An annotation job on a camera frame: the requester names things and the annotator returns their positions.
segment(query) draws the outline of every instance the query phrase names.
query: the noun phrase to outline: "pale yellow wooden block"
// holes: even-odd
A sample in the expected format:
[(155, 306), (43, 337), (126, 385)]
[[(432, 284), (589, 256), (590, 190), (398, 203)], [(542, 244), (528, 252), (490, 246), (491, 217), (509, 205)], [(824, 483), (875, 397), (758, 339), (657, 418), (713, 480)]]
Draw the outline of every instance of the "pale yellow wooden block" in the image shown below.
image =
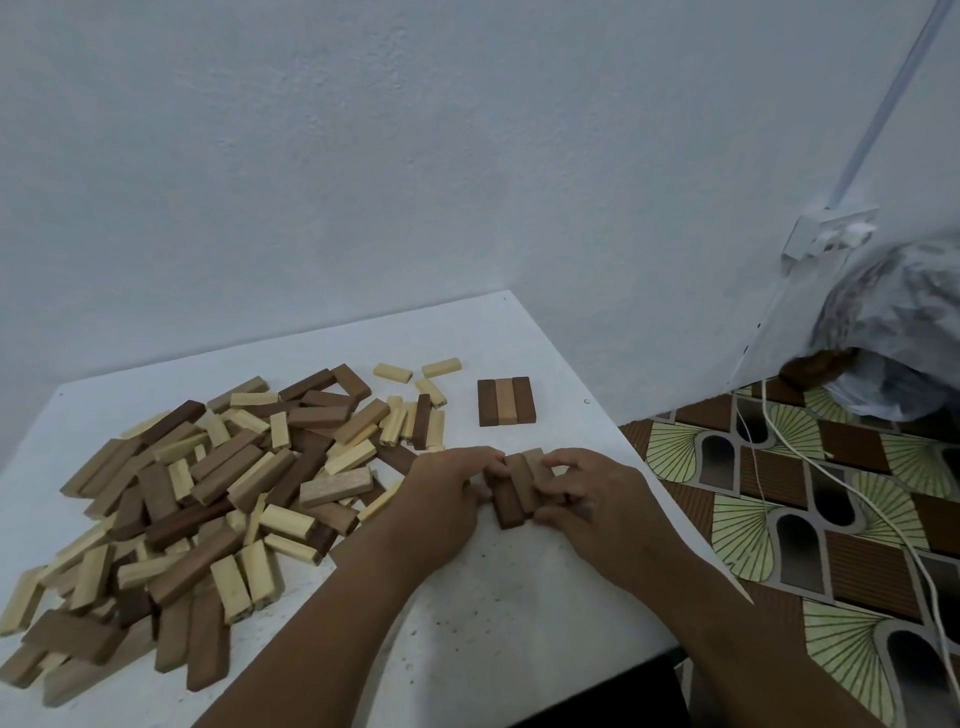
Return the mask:
[(166, 556), (157, 556), (149, 561), (138, 561), (135, 564), (124, 564), (117, 570), (117, 587), (124, 589), (133, 589), (142, 587), (148, 581), (170, 569), (180, 559), (182, 553), (171, 553)]
[(270, 449), (274, 452), (290, 447), (290, 428), (287, 426), (286, 412), (276, 412), (270, 416), (270, 437)]
[(36, 613), (36, 607), (43, 597), (40, 576), (44, 569), (46, 567), (36, 567), (24, 571), (20, 574), (20, 578), (16, 580), (16, 586), (13, 587), (10, 601), (7, 602), (3, 615), (0, 616), (0, 637), (15, 635), (30, 626), (30, 622), (33, 621)]
[(430, 411), (430, 423), (426, 429), (426, 448), (442, 448), (444, 446), (444, 425), (446, 413), (442, 409)]
[(94, 604), (104, 593), (113, 563), (113, 544), (101, 544), (84, 554), (77, 575), (77, 586), (70, 596), (70, 609)]
[(156, 413), (153, 417), (144, 420), (142, 423), (137, 423), (129, 429), (125, 429), (120, 433), (121, 440), (130, 440), (131, 437), (136, 437), (139, 434), (146, 432), (148, 429), (156, 425), (160, 420), (169, 415), (171, 410), (165, 409), (162, 412)]
[(247, 577), (253, 609), (263, 609), (280, 599), (283, 578), (276, 568), (273, 554), (267, 553), (263, 541), (254, 541), (240, 550), (240, 566)]
[(317, 524), (316, 519), (278, 505), (268, 505), (260, 516), (260, 525), (283, 536), (305, 539)]
[(446, 404), (446, 397), (444, 393), (441, 392), (437, 385), (434, 384), (430, 379), (418, 379), (414, 382), (414, 386), (417, 387), (417, 391), (423, 395), (430, 395), (430, 403), (434, 407), (443, 407)]
[(230, 439), (230, 433), (227, 432), (227, 426), (220, 419), (220, 415), (215, 412), (207, 411), (197, 421), (197, 425), (202, 427), (210, 437), (210, 446), (217, 448)]
[(282, 553), (284, 556), (302, 561), (304, 564), (317, 566), (317, 564), (320, 563), (320, 559), (323, 558), (316, 548), (298, 544), (296, 541), (277, 536), (276, 533), (267, 534), (263, 539), (263, 543), (277, 553)]
[(170, 482), (174, 487), (174, 498), (177, 502), (182, 501), (190, 495), (193, 490), (193, 477), (190, 475), (190, 464), (182, 457), (176, 463), (167, 466), (167, 473), (170, 474)]
[(463, 368), (464, 365), (460, 363), (460, 359), (454, 357), (452, 359), (444, 359), (443, 361), (435, 361), (433, 364), (424, 364), (420, 367), (420, 370), (423, 371), (424, 376), (431, 377), (448, 375), (450, 372), (459, 372)]
[(245, 409), (229, 409), (221, 415), (225, 420), (229, 420), (238, 427), (251, 429), (257, 434), (263, 434), (270, 429), (270, 423), (265, 423), (259, 417), (255, 417)]
[(253, 602), (232, 554), (211, 564), (210, 573), (224, 604), (224, 624), (234, 624), (252, 614)]
[(260, 517), (263, 516), (263, 510), (267, 507), (267, 496), (269, 493), (261, 493), (256, 497), (256, 505), (250, 513), (247, 521), (247, 535), (244, 536), (243, 545), (249, 546), (256, 541), (260, 532)]
[(383, 362), (373, 367), (373, 374), (375, 376), (382, 376), (384, 379), (398, 381), (400, 384), (406, 384), (410, 381), (410, 377), (414, 375), (409, 369), (402, 369), (401, 367), (395, 367), (393, 364), (384, 364)]
[(364, 440), (355, 448), (349, 449), (342, 455), (338, 455), (332, 460), (327, 460), (324, 470), (327, 474), (336, 475), (343, 471), (356, 468), (361, 463), (366, 462), (376, 455), (376, 448), (370, 440)]
[(375, 500), (373, 503), (371, 503), (362, 511), (360, 511), (360, 515), (358, 516), (358, 518), (360, 519), (360, 522), (362, 523), (364, 521), (369, 521), (381, 510), (383, 510), (384, 506), (386, 506), (387, 503), (389, 503), (393, 499), (393, 497), (396, 495), (396, 491), (400, 489), (401, 485), (403, 485), (403, 480), (398, 480), (396, 483), (390, 486), (386, 491), (384, 491), (383, 494), (377, 500)]
[(234, 392), (230, 395), (231, 407), (252, 407), (258, 404), (275, 404), (280, 401), (280, 394), (267, 390), (266, 392)]

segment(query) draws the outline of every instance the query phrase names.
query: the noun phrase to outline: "wooden block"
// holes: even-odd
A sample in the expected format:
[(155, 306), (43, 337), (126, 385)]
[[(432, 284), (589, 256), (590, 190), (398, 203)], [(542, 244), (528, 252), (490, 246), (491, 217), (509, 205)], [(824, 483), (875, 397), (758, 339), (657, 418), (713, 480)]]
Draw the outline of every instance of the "wooden block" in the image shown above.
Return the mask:
[(534, 405), (534, 391), (530, 386), (530, 377), (514, 377), (514, 405), (518, 425), (532, 425), (537, 421), (537, 408)]
[(300, 505), (310, 508), (345, 497), (359, 496), (370, 490), (373, 490), (370, 468), (360, 468), (303, 483), (300, 486)]
[(80, 497), (96, 498), (127, 462), (143, 449), (140, 438), (123, 440), (107, 461), (94, 473), (79, 490)]
[(233, 504), (226, 498), (209, 506), (202, 503), (188, 506), (163, 521), (151, 523), (145, 533), (145, 543), (150, 548), (164, 549), (193, 536), (204, 523), (222, 518), (232, 510)]
[(417, 387), (417, 391), (421, 394), (429, 395), (430, 402), (435, 407), (443, 407), (446, 404), (446, 397), (444, 393), (440, 391), (436, 384), (433, 383), (430, 379), (418, 379), (414, 382), (414, 386)]
[(217, 585), (220, 601), (224, 605), (224, 622), (236, 624), (253, 613), (253, 602), (244, 584), (243, 575), (237, 560), (232, 556), (225, 556), (220, 561), (210, 565), (213, 574), (213, 583)]
[(84, 554), (77, 575), (77, 586), (70, 597), (71, 611), (92, 607), (100, 600), (107, 588), (112, 562), (113, 544), (101, 544)]
[(500, 425), (516, 425), (516, 401), (512, 379), (496, 380), (496, 416)]
[(481, 427), (496, 427), (500, 418), (496, 410), (496, 381), (477, 379), (477, 410)]
[(261, 376), (255, 376), (253, 379), (248, 379), (243, 384), (238, 384), (233, 387), (233, 389), (228, 392), (224, 392), (218, 397), (214, 397), (210, 400), (206, 406), (210, 408), (212, 412), (220, 414), (230, 407), (230, 397), (234, 394), (241, 392), (266, 392), (270, 389), (270, 386)]
[(26, 570), (16, 580), (10, 601), (0, 616), (0, 637), (15, 635), (30, 626), (36, 607), (43, 597), (40, 575), (44, 569), (45, 567), (36, 567)]
[[(326, 453), (322, 449), (308, 449), (298, 458), (297, 462), (288, 470), (267, 494), (267, 505), (288, 507), (300, 495), (300, 484), (312, 480), (324, 466)], [(249, 546), (256, 538), (248, 536)]]
[(205, 590), (193, 598), (186, 688), (201, 691), (223, 680), (229, 672), (230, 629), (224, 620), (224, 605), (216, 590)]
[(401, 485), (403, 485), (403, 480), (398, 480), (396, 483), (390, 486), (390, 488), (384, 491), (382, 496), (360, 511), (360, 515), (357, 517), (360, 522), (363, 523), (369, 521), (381, 510), (383, 510), (387, 503), (389, 503), (396, 495), (396, 491), (399, 490)]
[(484, 473), (484, 477), (493, 495), (493, 512), (500, 529), (507, 530), (523, 525), (526, 516), (523, 514), (523, 506), (520, 505), (513, 481), (509, 477), (496, 477), (490, 473)]
[(283, 579), (273, 554), (268, 555), (263, 541), (254, 541), (240, 551), (240, 565), (250, 586), (250, 599), (254, 610), (259, 611), (280, 599), (283, 594)]
[(420, 367), (420, 370), (424, 376), (430, 378), (432, 376), (448, 375), (451, 372), (459, 372), (463, 368), (464, 365), (460, 363), (460, 359), (454, 357), (452, 359), (444, 359), (443, 361), (435, 361), (433, 364), (424, 364)]
[(351, 448), (339, 457), (327, 460), (324, 465), (324, 471), (330, 475), (336, 475), (343, 471), (351, 470), (363, 465), (376, 455), (376, 448), (370, 440), (364, 440), (360, 445)]
[(426, 428), (426, 446), (442, 448), (444, 446), (444, 424), (446, 413), (442, 409), (435, 409), (430, 413), (430, 421)]
[(51, 670), (43, 678), (43, 706), (57, 708), (106, 680), (115, 672), (139, 660), (156, 646), (156, 628), (152, 616), (133, 625), (106, 665), (90, 665), (71, 660)]
[(510, 479), (514, 482), (516, 496), (520, 499), (520, 507), (527, 518), (534, 515), (534, 511), (543, 505), (540, 493), (534, 488), (534, 477), (527, 467), (526, 458), (522, 452), (507, 455), (507, 467), (510, 468)]
[(79, 470), (70, 476), (70, 479), (60, 488), (60, 492), (68, 497), (79, 497), (84, 486), (107, 464), (113, 454), (123, 446), (125, 439), (126, 438), (115, 438), (113, 440), (107, 440), (100, 449), (90, 456), (89, 460), (81, 465)]
[[(215, 453), (216, 450), (208, 455), (206, 460), (212, 458)], [(190, 495), (196, 498), (199, 503), (209, 505), (223, 496), (227, 492), (227, 488), (236, 482), (237, 478), (248, 471), (262, 456), (263, 450), (255, 448), (253, 445), (247, 445), (213, 473), (197, 483), (194, 489), (190, 491)]]
[(296, 541), (277, 536), (276, 533), (268, 534), (264, 537), (263, 543), (268, 548), (277, 553), (289, 556), (292, 559), (302, 561), (304, 564), (317, 566), (324, 556), (316, 549), (305, 544), (298, 544)]
[(401, 367), (395, 367), (393, 364), (384, 364), (380, 362), (375, 367), (373, 367), (374, 376), (382, 376), (384, 379), (390, 379), (392, 381), (398, 381), (400, 384), (406, 384), (410, 381), (410, 377), (414, 375), (409, 369), (402, 369)]
[(311, 389), (300, 398), (300, 405), (304, 407), (346, 407), (352, 412), (356, 409), (357, 400), (350, 395), (338, 395), (334, 392), (318, 392)]
[(336, 381), (336, 377), (328, 369), (321, 369), (316, 374), (291, 384), (280, 390), (280, 399), (283, 401), (298, 400), (311, 389), (326, 389)]
[(187, 592), (170, 606), (160, 611), (159, 630), (156, 637), (157, 672), (170, 672), (186, 665), (187, 646), (190, 641), (190, 610), (193, 608), (193, 593)]
[(228, 442), (214, 448), (207, 457), (191, 467), (190, 477), (199, 483), (247, 445), (253, 445), (258, 438), (259, 435), (256, 432), (248, 429), (243, 430), (235, 437), (231, 437)]
[(269, 389), (266, 392), (234, 392), (230, 395), (231, 407), (250, 407), (257, 404), (276, 404), (280, 395)]
[(115, 626), (51, 609), (40, 615), (34, 626), (27, 630), (23, 642), (103, 665), (123, 637), (123, 630)]
[(270, 423), (265, 423), (259, 417), (255, 417), (250, 412), (243, 409), (229, 409), (221, 417), (225, 422), (234, 423), (244, 429), (251, 429), (258, 435), (262, 435), (270, 429)]
[(224, 425), (224, 421), (220, 419), (220, 415), (215, 412), (205, 412), (197, 421), (197, 425), (206, 432), (207, 437), (210, 438), (210, 445), (214, 448), (220, 447), (230, 439), (227, 426)]
[(170, 478), (174, 499), (177, 503), (183, 504), (183, 502), (190, 497), (190, 491), (193, 490), (193, 478), (190, 477), (190, 465), (187, 463), (185, 457), (167, 467), (167, 477)]
[(161, 607), (173, 604), (203, 580), (210, 564), (236, 552), (243, 543), (243, 536), (225, 525), (151, 581), (148, 587), (150, 596)]
[(339, 427), (350, 417), (348, 407), (300, 407), (287, 416), (291, 427)]
[[(358, 402), (370, 396), (371, 391), (370, 387), (367, 386), (367, 382), (357, 376), (346, 364), (334, 367), (333, 375), (337, 380), (337, 384), (343, 387), (344, 391)], [(311, 387), (311, 389), (325, 389), (325, 387)]]
[(186, 554), (172, 553), (169, 556), (157, 556), (149, 561), (125, 564), (117, 570), (117, 585), (120, 591), (142, 587), (147, 582), (170, 569)]
[(236, 506), (237, 510), (250, 513), (256, 505), (257, 497), (273, 488), (276, 482), (297, 462), (297, 456), (289, 449), (282, 449), (277, 454), (269, 454), (273, 456), (273, 459), (261, 470), (242, 482), (237, 481), (229, 487), (227, 498)]
[(29, 688), (43, 671), (41, 663), (47, 656), (47, 650), (32, 644), (22, 644), (7, 662), (0, 665), (0, 683), (12, 688)]
[(183, 423), (197, 422), (205, 411), (205, 404), (198, 401), (187, 400), (169, 415), (143, 432), (139, 437), (145, 446), (155, 445), (161, 437), (173, 430), (174, 427), (182, 425)]
[(430, 426), (430, 395), (417, 398), (417, 414), (414, 416), (414, 434), (411, 440), (414, 449), (426, 449), (426, 431)]

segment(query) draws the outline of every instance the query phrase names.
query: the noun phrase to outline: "brown tile pattern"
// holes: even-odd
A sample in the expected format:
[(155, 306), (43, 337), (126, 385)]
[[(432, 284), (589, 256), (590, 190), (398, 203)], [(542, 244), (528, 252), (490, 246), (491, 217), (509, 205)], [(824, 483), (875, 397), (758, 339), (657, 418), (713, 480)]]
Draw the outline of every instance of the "brown tile pattern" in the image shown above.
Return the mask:
[(894, 617), (921, 620), (901, 549), (828, 531), (827, 555), (835, 599)]
[(804, 461), (774, 452), (754, 450), (756, 469), (750, 448), (740, 448), (740, 493), (760, 497), (756, 474), (760, 473), (763, 497), (785, 505), (806, 509)]

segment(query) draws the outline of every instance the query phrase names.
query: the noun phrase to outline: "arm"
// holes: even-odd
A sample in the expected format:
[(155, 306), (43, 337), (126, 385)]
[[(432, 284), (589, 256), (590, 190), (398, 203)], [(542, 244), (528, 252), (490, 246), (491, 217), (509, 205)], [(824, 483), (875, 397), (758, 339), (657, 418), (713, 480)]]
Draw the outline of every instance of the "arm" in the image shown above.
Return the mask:
[(592, 517), (585, 521), (565, 508), (543, 506), (536, 520), (559, 528), (601, 575), (666, 624), (732, 724), (881, 726), (686, 546), (639, 471), (585, 449), (555, 450), (543, 464), (570, 466), (542, 489), (589, 498)]
[(450, 449), (421, 455), (390, 506), (366, 523), (334, 571), (194, 728), (349, 726), (373, 659), (407, 599), (452, 559), (476, 527), (487, 469), (503, 453)]

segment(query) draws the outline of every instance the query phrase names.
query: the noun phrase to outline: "right hand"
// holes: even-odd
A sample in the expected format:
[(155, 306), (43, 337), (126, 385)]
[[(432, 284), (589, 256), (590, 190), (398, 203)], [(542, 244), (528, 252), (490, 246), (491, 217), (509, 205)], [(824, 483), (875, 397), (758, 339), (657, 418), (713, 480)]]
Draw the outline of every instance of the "right hand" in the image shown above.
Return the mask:
[(589, 498), (593, 514), (587, 521), (563, 506), (544, 505), (534, 514), (536, 522), (562, 531), (601, 576), (641, 601), (676, 578), (676, 557), (687, 546), (636, 468), (580, 448), (548, 452), (543, 465), (569, 470), (538, 486), (541, 491)]

